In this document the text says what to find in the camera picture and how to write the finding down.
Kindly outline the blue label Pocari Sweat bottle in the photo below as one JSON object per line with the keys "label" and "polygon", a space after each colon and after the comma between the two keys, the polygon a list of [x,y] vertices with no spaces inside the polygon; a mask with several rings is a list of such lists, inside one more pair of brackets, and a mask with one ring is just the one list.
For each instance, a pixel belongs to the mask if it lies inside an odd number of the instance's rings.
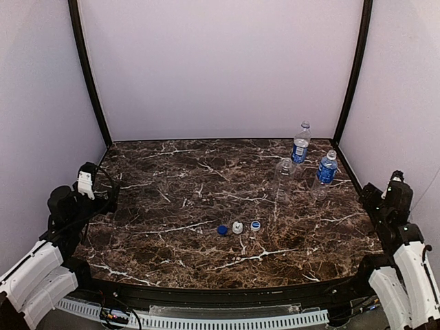
{"label": "blue label Pocari Sweat bottle", "polygon": [[328,188],[334,180],[337,169],[337,153],[335,150],[331,149],[320,160],[319,167],[310,191],[312,199],[322,201],[326,198]]}

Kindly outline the white flip bottle cap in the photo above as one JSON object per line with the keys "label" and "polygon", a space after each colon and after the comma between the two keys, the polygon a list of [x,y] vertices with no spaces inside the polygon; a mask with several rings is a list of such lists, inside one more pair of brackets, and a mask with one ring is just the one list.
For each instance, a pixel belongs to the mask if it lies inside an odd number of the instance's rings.
{"label": "white flip bottle cap", "polygon": [[243,224],[239,221],[235,221],[232,224],[232,231],[235,234],[241,234],[243,232]]}

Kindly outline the blue white bottle cap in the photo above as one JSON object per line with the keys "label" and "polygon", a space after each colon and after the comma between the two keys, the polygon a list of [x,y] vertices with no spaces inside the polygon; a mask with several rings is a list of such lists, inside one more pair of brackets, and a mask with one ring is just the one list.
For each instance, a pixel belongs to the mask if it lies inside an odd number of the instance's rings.
{"label": "blue white bottle cap", "polygon": [[259,221],[253,221],[250,224],[250,229],[252,231],[259,231],[261,229],[261,223]]}

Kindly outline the blue Pepsi bottle cap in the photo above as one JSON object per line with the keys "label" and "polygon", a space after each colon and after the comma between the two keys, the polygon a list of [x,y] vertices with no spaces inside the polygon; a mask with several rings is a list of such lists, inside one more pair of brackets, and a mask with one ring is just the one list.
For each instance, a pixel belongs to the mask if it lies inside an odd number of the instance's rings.
{"label": "blue Pepsi bottle cap", "polygon": [[217,228],[217,233],[224,237],[228,233],[228,228],[225,225],[220,225]]}

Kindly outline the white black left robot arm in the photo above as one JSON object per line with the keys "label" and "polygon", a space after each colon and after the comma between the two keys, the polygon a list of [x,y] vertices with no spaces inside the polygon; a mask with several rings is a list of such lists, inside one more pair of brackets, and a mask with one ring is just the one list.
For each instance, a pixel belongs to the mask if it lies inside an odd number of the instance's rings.
{"label": "white black left robot arm", "polygon": [[93,287],[88,262],[73,254],[85,239],[89,221],[116,211],[119,191],[116,186],[108,197],[93,199],[69,186],[51,192],[47,231],[1,276],[2,329],[35,329],[66,295]]}

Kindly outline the Pepsi bottle with blue cap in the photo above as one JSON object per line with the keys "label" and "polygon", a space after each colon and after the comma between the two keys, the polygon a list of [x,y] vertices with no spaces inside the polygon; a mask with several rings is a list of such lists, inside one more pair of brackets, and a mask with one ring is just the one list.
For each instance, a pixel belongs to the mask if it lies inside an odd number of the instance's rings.
{"label": "Pepsi bottle with blue cap", "polygon": [[291,154],[292,162],[297,165],[304,163],[311,140],[310,123],[305,120],[301,123],[300,127],[300,132],[294,136],[294,145]]}

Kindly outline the clear bottle white cap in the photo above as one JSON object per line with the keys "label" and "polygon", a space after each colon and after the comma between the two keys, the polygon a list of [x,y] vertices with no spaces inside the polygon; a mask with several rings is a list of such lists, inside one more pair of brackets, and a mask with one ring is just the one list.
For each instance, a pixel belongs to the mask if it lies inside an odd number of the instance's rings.
{"label": "clear bottle white cap", "polygon": [[275,201],[287,203],[292,195],[295,163],[291,158],[284,158],[275,167],[272,194]]}

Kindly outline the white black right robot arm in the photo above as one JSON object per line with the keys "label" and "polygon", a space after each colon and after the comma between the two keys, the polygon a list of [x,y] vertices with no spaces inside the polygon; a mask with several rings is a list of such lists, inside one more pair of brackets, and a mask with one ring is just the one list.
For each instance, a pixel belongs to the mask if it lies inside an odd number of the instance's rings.
{"label": "white black right robot arm", "polygon": [[390,329],[438,329],[439,287],[428,260],[431,245],[409,221],[412,188],[403,174],[392,174],[385,191],[363,187],[360,202],[382,245],[366,256],[360,272],[375,292]]}

